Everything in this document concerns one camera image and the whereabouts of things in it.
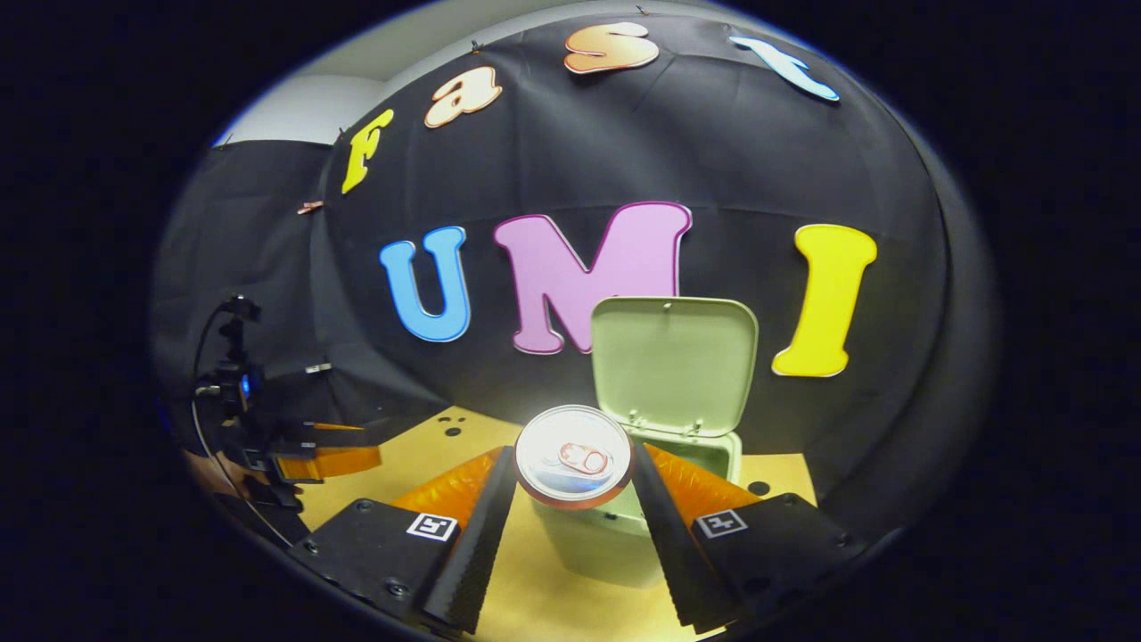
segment yellow letter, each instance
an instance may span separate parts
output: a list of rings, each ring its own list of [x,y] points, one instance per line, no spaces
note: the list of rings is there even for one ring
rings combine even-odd
[[[796,249],[808,259],[808,287],[792,346],[772,358],[772,372],[790,377],[832,377],[848,366],[844,340],[864,268],[875,241],[842,225],[806,225]]]
[[[372,154],[377,152],[377,145],[380,143],[380,128],[388,127],[389,122],[393,122],[393,109],[385,109],[372,122],[362,127],[361,131],[353,135],[353,139],[349,141],[353,146],[349,149],[349,168],[345,172],[345,182],[341,184],[342,194],[348,194],[349,189],[359,185],[364,180],[364,174],[369,173],[364,161],[371,159]]]
[[[495,70],[492,67],[461,73],[431,95],[436,104],[424,115],[424,124],[436,128],[452,122],[461,113],[478,112],[495,101],[502,92],[503,88],[495,86]]]
[[[657,58],[657,44],[642,40],[649,31],[640,24],[588,26],[570,34],[564,64],[575,73],[640,67]]]

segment screw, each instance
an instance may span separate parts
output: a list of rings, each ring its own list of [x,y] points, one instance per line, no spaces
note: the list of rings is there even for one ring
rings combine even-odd
[[[389,594],[391,594],[393,598],[396,598],[397,600],[404,600],[405,598],[408,596],[408,587],[395,579],[386,579],[385,588],[387,588]]]

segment cable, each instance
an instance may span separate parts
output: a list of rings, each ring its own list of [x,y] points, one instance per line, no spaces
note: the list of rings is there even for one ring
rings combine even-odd
[[[226,478],[226,483],[229,485],[232,489],[234,489],[234,495],[236,495],[238,499],[244,502],[245,505],[250,507],[250,511],[252,511],[253,514],[257,515],[258,519],[261,520],[261,522],[265,523],[266,527],[274,533],[274,535],[281,538],[281,541],[285,544],[285,547],[288,548],[292,546],[293,543],[290,542],[284,535],[282,535],[281,531],[274,528],[274,525],[269,523],[269,520],[267,520],[265,515],[262,515],[261,512],[253,506],[253,503],[246,499],[242,495],[242,491],[237,488],[237,485],[234,483],[233,478],[229,477],[229,472],[226,471],[226,466],[222,466],[221,460],[219,460],[218,456],[215,454],[215,452],[210,448],[210,446],[207,445],[207,438],[202,433],[202,424],[199,422],[199,407],[197,407],[199,364],[202,359],[202,349],[205,347],[207,338],[210,335],[210,328],[211,326],[213,326],[213,320],[218,316],[218,312],[222,310],[225,304],[226,303],[219,304],[218,307],[215,308],[213,311],[210,312],[210,317],[207,318],[207,325],[204,328],[202,328],[202,336],[199,338],[199,348],[197,350],[194,351],[194,367],[191,372],[191,382],[192,382],[191,416],[194,418],[194,431],[199,436],[199,442],[202,445],[202,450],[205,452],[207,457],[210,458],[210,461],[213,462],[216,466],[218,466],[219,471],[221,471],[222,477]]]

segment wooden table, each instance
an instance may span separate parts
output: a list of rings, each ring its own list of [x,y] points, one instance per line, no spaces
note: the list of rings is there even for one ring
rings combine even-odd
[[[460,434],[447,437],[451,428]],[[305,487],[301,519],[316,529],[354,499],[367,497],[393,502],[436,476],[497,446],[515,444],[521,426],[453,407],[381,445],[383,464],[371,471],[332,478]],[[816,494],[802,455],[746,455],[741,482],[763,481],[769,495],[796,493],[816,503]],[[653,543],[626,536],[616,551],[598,547],[606,534],[583,525],[578,554],[623,555],[656,564]],[[566,531],[563,543],[566,546]],[[474,640],[513,642],[689,642],[701,636],[678,624],[661,567],[657,577],[642,586],[623,586],[584,577],[565,568],[559,550],[540,518],[539,509],[516,486],[511,512],[503,530],[487,595]]]

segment soda can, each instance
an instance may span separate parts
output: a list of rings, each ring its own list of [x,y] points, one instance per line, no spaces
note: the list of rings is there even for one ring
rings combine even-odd
[[[568,511],[609,502],[630,482],[626,431],[588,406],[559,406],[532,420],[515,442],[519,485],[536,501]]]

